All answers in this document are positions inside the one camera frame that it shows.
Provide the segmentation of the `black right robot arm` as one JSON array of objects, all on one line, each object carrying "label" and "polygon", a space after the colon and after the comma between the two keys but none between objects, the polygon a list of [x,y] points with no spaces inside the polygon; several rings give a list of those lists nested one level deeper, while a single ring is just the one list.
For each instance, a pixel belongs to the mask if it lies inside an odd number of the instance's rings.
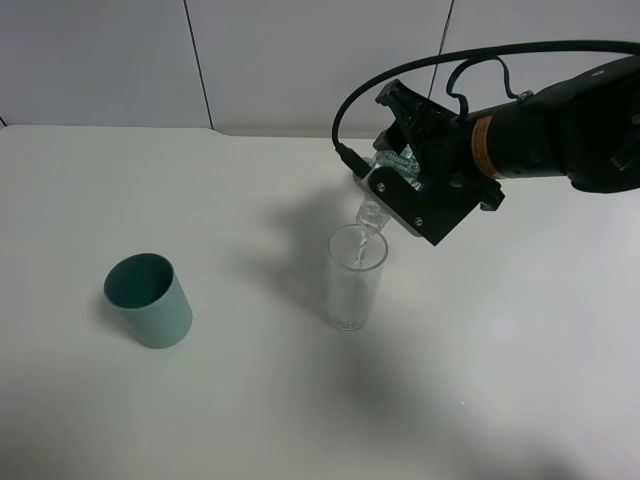
[{"label": "black right robot arm", "polygon": [[505,104],[471,111],[455,90],[466,60],[451,73],[451,111],[393,80],[378,104],[394,121],[379,140],[397,152],[410,148],[420,184],[413,205],[462,217],[475,207],[497,209],[502,179],[563,176],[587,193],[639,186],[639,59],[624,57],[538,93],[515,93],[503,72]]}]

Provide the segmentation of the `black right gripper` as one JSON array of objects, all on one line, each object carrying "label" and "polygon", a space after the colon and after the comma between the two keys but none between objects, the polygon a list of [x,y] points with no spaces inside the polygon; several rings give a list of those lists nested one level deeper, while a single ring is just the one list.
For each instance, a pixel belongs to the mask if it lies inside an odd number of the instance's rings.
[{"label": "black right gripper", "polygon": [[504,200],[501,185],[481,173],[471,153],[470,126],[456,113],[407,87],[387,83],[375,102],[388,108],[398,126],[374,140],[376,151],[401,154],[409,145],[419,163],[418,179],[430,201],[450,210],[497,210]]}]

